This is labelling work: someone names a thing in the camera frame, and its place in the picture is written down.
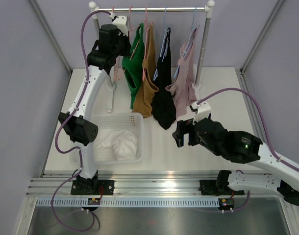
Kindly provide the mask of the pink wire hanger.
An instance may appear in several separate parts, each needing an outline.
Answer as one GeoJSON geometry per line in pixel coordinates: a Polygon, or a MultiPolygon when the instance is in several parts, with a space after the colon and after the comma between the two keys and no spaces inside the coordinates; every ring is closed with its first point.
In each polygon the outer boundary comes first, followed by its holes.
{"type": "MultiPolygon", "coordinates": [[[[114,19],[115,19],[115,18],[116,18],[116,15],[115,15],[115,13],[114,13],[114,6],[112,7],[112,14],[113,14],[114,19]]],[[[120,80],[120,78],[118,78],[118,72],[119,72],[120,61],[121,61],[121,58],[119,57],[119,58],[116,60],[116,63],[115,63],[115,67],[114,67],[114,83],[116,83],[118,80],[120,80]]]]}

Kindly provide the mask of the white tank top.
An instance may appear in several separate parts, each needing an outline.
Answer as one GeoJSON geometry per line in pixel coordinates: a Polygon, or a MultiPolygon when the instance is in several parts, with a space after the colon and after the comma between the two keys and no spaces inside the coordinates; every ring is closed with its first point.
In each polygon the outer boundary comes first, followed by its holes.
{"type": "Polygon", "coordinates": [[[94,144],[94,149],[111,150],[117,161],[135,160],[138,139],[128,130],[111,132],[103,141],[94,144]]]}

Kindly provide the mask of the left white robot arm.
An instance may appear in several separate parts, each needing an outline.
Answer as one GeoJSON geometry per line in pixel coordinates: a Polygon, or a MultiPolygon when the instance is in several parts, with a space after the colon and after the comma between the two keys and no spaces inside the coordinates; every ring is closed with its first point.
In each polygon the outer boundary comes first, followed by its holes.
{"type": "Polygon", "coordinates": [[[99,128],[90,122],[97,94],[109,76],[119,56],[130,53],[129,32],[125,23],[104,24],[99,30],[91,52],[85,54],[86,74],[77,94],[75,104],[68,112],[61,112],[58,120],[60,131],[65,131],[74,148],[79,150],[79,170],[74,177],[72,195],[93,195],[102,192],[102,186],[112,186],[111,180],[98,180],[98,170],[94,162],[93,142],[99,128]]]}

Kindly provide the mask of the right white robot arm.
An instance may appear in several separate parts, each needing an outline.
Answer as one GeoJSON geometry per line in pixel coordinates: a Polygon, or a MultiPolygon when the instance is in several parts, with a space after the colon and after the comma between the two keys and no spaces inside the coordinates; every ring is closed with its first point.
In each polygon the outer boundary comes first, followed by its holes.
{"type": "Polygon", "coordinates": [[[173,132],[176,145],[201,145],[215,156],[236,164],[251,165],[264,170],[265,174],[245,174],[220,170],[216,180],[200,181],[203,195],[243,195],[245,191],[264,191],[295,206],[299,206],[299,165],[285,157],[277,158],[267,144],[245,131],[228,131],[219,122],[204,118],[180,120],[173,132]]]}

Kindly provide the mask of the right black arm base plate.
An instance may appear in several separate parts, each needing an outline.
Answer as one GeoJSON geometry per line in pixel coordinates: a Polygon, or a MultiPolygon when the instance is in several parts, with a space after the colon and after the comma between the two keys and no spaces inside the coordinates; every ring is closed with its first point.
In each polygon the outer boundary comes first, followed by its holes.
{"type": "Polygon", "coordinates": [[[219,183],[216,180],[200,180],[199,191],[202,195],[233,196],[245,195],[244,190],[235,191],[228,187],[228,183],[219,183]]]}

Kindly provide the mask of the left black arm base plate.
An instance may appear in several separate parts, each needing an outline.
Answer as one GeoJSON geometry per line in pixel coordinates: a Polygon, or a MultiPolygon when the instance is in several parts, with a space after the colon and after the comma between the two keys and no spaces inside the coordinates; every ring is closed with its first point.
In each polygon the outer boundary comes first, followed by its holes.
{"type": "Polygon", "coordinates": [[[113,180],[97,180],[93,181],[93,184],[89,186],[74,180],[71,187],[71,195],[113,195],[114,184],[113,180]]]}

